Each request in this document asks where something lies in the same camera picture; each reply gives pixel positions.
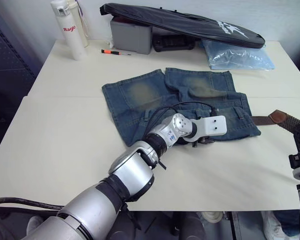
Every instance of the white table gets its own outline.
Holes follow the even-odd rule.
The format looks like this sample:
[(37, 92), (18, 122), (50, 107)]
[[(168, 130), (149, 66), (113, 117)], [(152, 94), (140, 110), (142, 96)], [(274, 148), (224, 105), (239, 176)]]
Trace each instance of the white table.
[[(99, 54), (99, 44), (91, 43), (84, 62), (65, 58), (62, 43), (54, 46), (0, 145), (0, 197), (64, 205), (106, 177), (125, 145), (102, 96), (104, 83), (164, 67), (209, 70), (198, 49), (116, 56)], [(279, 109), (300, 119), (300, 73), (277, 42), (267, 47), (277, 70), (231, 71), (236, 90), (248, 95), (256, 116)], [(277, 125), (259, 129), (258, 137), (198, 148), (174, 146), (162, 157), (167, 170), (154, 170), (154, 185), (139, 201), (129, 203), (130, 209), (299, 208), (298, 181), (288, 159), (297, 152), (291, 133)]]
[[(133, 78), (156, 69), (179, 68), (210, 71), (207, 56), (201, 48), (194, 50), (155, 52), (150, 55), (132, 53), (110, 55), (103, 41), (91, 41), (88, 57), (74, 61), (68, 47), (57, 41), (43, 65), (29, 96), (51, 97), (104, 97), (101, 87), (123, 79)], [(248, 97), (300, 97), (300, 72), (279, 42), (266, 43), (266, 51), (275, 69), (232, 70), (237, 92)]]

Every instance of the orange screwdriver handle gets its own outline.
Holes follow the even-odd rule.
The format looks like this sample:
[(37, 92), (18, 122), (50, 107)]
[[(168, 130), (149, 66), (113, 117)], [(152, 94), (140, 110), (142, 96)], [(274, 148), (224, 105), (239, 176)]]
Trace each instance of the orange screwdriver handle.
[(103, 54), (120, 55), (120, 52), (119, 52), (119, 51), (111, 51), (111, 50), (106, 50), (106, 49), (101, 49), (101, 53), (103, 53)]

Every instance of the black case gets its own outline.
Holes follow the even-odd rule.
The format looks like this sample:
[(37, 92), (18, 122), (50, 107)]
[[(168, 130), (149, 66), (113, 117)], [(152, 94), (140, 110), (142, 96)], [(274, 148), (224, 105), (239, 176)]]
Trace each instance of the black case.
[(104, 4), (100, 7), (100, 13), (121, 16), (176, 33), (245, 48), (259, 49), (265, 44), (264, 38), (253, 31), (199, 15), (118, 3)]
[(154, 35), (152, 46), (156, 52), (172, 50), (192, 50), (196, 45), (195, 38), (192, 36), (178, 35)]

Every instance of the blue plastic bag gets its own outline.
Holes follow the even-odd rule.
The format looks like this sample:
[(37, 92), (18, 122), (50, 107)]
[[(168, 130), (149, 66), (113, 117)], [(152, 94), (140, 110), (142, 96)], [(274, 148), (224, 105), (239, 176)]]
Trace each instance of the blue plastic bag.
[(209, 66), (213, 70), (274, 69), (275, 65), (263, 48), (247, 48), (217, 41), (201, 40)]

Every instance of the jeans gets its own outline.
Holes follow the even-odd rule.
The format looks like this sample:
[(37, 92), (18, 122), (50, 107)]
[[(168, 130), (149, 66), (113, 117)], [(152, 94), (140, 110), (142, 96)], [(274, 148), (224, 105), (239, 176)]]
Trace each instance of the jeans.
[[(219, 109), (226, 118), (227, 133), (211, 139), (224, 141), (258, 136), (261, 132), (250, 116), (247, 96), (236, 92), (232, 75), (226, 72), (188, 71), (166, 68), (134, 78), (105, 84), (102, 91), (115, 126), (127, 146), (140, 140), (156, 109), (181, 101), (201, 101)], [(178, 105), (189, 119), (210, 116), (210, 107), (200, 103)], [(168, 110), (157, 122), (173, 115)]]
[(299, 210), (273, 211), (274, 216), (281, 223), (283, 232), (293, 237), (300, 234), (299, 230)]

